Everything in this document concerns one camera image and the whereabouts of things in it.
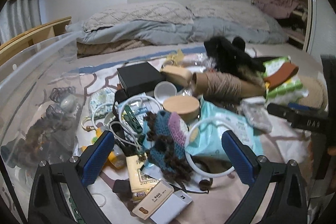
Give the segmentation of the clear plastic storage bin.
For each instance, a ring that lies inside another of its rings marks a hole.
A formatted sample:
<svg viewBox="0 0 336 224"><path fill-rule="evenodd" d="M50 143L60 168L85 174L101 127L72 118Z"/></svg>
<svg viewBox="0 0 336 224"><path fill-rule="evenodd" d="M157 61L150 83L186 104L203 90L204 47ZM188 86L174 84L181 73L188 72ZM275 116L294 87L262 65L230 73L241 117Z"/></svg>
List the clear plastic storage bin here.
<svg viewBox="0 0 336 224"><path fill-rule="evenodd" d="M1 65L1 157L10 168L36 168L17 159L17 148L40 118L73 118L76 130L84 105L77 66L78 32L50 38L22 50ZM74 86L60 103L50 100L53 88Z"/></svg>

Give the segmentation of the black box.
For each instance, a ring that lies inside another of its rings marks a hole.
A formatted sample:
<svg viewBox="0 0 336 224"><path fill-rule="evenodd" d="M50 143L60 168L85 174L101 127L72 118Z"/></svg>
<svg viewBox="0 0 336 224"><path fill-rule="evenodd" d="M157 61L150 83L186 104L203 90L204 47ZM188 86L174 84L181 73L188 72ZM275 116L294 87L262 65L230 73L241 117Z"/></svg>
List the black box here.
<svg viewBox="0 0 336 224"><path fill-rule="evenodd" d="M166 77L148 62L129 65L117 69L122 88L128 97L151 92Z"/></svg>

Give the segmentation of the black fuzzy hat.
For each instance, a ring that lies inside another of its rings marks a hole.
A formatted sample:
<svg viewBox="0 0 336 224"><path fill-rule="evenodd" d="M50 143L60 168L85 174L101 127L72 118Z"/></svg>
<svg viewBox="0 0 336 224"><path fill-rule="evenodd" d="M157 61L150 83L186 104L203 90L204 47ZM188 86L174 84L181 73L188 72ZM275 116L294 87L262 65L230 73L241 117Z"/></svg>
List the black fuzzy hat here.
<svg viewBox="0 0 336 224"><path fill-rule="evenodd" d="M214 36L204 42L207 56L215 62L215 69L221 73L229 73L244 79L242 69L252 73L265 72L264 64L245 52L245 41L236 36L230 42L223 36Z"/></svg>

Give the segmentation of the crocheted blue purple pouch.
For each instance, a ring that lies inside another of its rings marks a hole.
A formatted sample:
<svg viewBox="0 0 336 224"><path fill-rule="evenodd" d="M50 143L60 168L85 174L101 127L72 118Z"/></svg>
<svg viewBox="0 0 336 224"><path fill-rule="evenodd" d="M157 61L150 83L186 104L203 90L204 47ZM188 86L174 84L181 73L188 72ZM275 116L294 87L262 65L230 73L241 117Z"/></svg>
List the crocheted blue purple pouch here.
<svg viewBox="0 0 336 224"><path fill-rule="evenodd" d="M151 147L146 150L147 159L159 167L164 178L177 183L191 180L192 168L185 155L188 127L176 113L165 110L147 112L144 118L149 131L146 140Z"/></svg>

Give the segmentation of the white round cup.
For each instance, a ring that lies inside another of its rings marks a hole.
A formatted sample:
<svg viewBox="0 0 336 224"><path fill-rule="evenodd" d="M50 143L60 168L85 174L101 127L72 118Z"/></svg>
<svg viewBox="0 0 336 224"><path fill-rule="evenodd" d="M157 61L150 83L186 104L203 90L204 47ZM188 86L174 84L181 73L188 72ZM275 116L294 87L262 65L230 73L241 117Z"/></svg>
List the white round cup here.
<svg viewBox="0 0 336 224"><path fill-rule="evenodd" d="M154 98L159 102L163 103L166 99L176 96L177 88L168 81L162 81L158 83L154 88Z"/></svg>

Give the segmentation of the floral fabric pouch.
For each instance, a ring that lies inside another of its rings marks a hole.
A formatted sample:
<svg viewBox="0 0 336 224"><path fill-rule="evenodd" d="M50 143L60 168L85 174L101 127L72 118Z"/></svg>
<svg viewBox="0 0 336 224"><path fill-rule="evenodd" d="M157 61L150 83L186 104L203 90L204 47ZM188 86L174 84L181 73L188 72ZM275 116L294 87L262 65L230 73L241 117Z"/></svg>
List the floral fabric pouch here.
<svg viewBox="0 0 336 224"><path fill-rule="evenodd" d="M89 116L95 119L104 118L112 111L114 104L115 90L112 88L102 88L90 96L89 99Z"/></svg>

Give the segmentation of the round wooden lid container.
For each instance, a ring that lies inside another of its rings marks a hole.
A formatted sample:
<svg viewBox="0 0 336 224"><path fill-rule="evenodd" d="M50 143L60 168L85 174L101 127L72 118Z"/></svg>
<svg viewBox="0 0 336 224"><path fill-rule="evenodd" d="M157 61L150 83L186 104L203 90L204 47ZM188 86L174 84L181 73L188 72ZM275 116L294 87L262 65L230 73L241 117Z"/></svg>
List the round wooden lid container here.
<svg viewBox="0 0 336 224"><path fill-rule="evenodd" d="M199 115L200 102L193 96L173 96L163 102L163 108L176 112L185 122L191 122Z"/></svg>

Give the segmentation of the wooden shelf unit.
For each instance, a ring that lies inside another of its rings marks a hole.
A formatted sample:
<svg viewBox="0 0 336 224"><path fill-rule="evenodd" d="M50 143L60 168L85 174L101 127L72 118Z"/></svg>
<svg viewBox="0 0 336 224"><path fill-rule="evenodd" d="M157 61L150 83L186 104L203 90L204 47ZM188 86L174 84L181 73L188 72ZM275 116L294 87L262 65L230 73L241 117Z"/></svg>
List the wooden shelf unit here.
<svg viewBox="0 0 336 224"><path fill-rule="evenodd" d="M44 40L62 35L66 32L66 25L70 24L72 17L57 19L32 29L29 29L1 45L1 62L3 65L13 56L26 48L39 44Z"/></svg>

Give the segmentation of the white power bank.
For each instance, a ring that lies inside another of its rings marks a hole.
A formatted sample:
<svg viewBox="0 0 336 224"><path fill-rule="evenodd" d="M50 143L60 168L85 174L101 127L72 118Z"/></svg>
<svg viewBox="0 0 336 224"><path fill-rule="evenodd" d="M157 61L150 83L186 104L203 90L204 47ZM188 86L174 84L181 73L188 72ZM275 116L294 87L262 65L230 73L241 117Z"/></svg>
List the white power bank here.
<svg viewBox="0 0 336 224"><path fill-rule="evenodd" d="M156 224L167 224L181 214L193 202L193 199L183 190L174 192L163 204L150 216Z"/></svg>

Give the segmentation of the grey curtain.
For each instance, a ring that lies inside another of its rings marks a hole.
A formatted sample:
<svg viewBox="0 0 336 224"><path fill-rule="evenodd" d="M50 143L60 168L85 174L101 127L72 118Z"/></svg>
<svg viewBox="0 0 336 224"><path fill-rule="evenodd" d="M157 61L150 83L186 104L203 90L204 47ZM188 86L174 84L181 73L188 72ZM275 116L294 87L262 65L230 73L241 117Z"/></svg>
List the grey curtain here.
<svg viewBox="0 0 336 224"><path fill-rule="evenodd" d="M39 0L7 1L1 10L1 44L41 24Z"/></svg>

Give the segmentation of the beige yarn cone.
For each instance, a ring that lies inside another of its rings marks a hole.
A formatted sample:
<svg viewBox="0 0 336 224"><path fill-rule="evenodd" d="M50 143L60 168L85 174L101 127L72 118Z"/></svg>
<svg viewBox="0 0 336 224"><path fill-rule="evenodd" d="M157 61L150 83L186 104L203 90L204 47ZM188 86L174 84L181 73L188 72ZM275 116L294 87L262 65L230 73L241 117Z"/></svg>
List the beige yarn cone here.
<svg viewBox="0 0 336 224"><path fill-rule="evenodd" d="M265 95L265 88L220 72L194 73L191 88L196 96L214 102L239 102Z"/></svg>

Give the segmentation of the brown furry headband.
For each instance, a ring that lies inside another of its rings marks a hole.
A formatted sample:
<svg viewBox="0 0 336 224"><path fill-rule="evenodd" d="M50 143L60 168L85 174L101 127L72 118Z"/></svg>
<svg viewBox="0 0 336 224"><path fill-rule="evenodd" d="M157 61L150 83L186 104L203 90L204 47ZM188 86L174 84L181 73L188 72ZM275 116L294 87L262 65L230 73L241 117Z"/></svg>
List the brown furry headband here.
<svg viewBox="0 0 336 224"><path fill-rule="evenodd" d="M41 160L50 163L67 160L75 145L74 125L73 118L38 119L29 128L24 141L18 145L18 161L33 166Z"/></svg>

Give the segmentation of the brown hair claw clip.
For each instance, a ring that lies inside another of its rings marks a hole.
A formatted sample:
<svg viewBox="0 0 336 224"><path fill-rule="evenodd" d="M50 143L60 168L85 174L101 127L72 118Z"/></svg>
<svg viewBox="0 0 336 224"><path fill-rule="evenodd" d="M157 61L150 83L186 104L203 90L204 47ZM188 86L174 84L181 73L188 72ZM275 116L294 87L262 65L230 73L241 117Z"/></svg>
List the brown hair claw clip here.
<svg viewBox="0 0 336 224"><path fill-rule="evenodd" d="M74 86L53 88L50 94L50 100L55 103L60 103L69 94L75 94L76 88Z"/></svg>

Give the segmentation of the yellow snack packet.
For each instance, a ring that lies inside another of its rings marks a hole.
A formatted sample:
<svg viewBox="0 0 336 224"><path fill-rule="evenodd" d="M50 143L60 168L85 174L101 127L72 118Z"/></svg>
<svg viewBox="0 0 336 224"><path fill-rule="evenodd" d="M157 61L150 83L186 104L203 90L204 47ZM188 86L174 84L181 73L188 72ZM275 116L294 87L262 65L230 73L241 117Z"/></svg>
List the yellow snack packet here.
<svg viewBox="0 0 336 224"><path fill-rule="evenodd" d="M141 168L144 162L145 159L141 159L138 155L128 156L126 158L131 199L134 202L140 202L156 184L155 179L142 172Z"/></svg>

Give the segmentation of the green dotted white bag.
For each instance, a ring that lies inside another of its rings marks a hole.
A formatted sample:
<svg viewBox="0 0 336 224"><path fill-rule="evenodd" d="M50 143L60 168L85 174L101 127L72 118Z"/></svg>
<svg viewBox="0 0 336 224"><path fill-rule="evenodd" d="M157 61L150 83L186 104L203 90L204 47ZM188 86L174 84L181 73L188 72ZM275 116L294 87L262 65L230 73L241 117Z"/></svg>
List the green dotted white bag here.
<svg viewBox="0 0 336 224"><path fill-rule="evenodd" d="M287 106L309 95L308 89L298 76L299 67L292 63L290 56L278 57L264 62L263 65L266 104Z"/></svg>

